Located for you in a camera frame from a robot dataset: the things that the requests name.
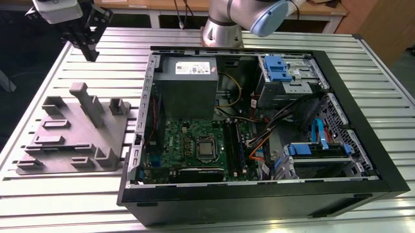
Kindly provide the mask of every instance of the yellow wire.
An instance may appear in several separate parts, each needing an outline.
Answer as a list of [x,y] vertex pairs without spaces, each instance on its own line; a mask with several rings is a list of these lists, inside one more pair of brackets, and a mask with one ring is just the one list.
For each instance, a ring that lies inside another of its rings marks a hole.
[[232,102],[232,103],[229,103],[227,105],[215,106],[215,108],[227,108],[227,107],[231,107],[233,104],[236,104],[237,101],[240,100],[240,97],[241,97],[241,87],[240,87],[237,81],[235,80],[235,78],[229,74],[221,73],[221,72],[219,72],[217,74],[223,74],[224,76],[227,76],[233,81],[233,83],[236,84],[237,89],[239,89],[239,95],[237,95],[237,99],[235,100],[235,102]]

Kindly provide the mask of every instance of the motherboard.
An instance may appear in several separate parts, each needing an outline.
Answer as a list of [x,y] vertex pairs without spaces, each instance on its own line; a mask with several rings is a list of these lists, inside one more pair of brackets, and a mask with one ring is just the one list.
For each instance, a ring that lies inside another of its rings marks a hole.
[[253,180],[256,166],[245,161],[244,148],[251,137],[245,121],[167,121],[163,153],[148,156],[147,183],[171,183],[176,176],[205,182],[219,182],[219,177],[220,181]]

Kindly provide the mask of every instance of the power supply label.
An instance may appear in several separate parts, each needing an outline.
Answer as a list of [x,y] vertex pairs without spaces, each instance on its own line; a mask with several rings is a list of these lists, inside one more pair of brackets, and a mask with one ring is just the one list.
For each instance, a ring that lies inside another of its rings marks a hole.
[[176,74],[209,74],[208,62],[177,62]]

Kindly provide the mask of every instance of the wooden cabinet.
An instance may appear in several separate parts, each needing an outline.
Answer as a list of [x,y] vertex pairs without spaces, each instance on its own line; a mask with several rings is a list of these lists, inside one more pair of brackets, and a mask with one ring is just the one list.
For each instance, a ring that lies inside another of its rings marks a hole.
[[415,40],[415,0],[343,0],[348,16],[336,33],[360,34],[387,66]]

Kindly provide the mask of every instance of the green motherboard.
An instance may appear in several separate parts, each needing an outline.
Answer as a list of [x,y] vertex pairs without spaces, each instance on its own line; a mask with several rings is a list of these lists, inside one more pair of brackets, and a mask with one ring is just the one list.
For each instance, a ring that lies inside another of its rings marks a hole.
[[[205,167],[220,168],[224,170],[223,181],[247,181],[256,179],[256,164],[245,163],[243,172],[236,175],[229,171],[229,155],[227,135],[224,135],[225,121],[169,120],[165,122],[164,148],[161,155],[151,155],[152,164],[160,169],[153,169],[152,179],[155,183],[167,183],[167,168]],[[252,137],[249,123],[239,121],[236,123],[237,138],[244,141]],[[237,148],[236,155],[245,157],[245,150]]]

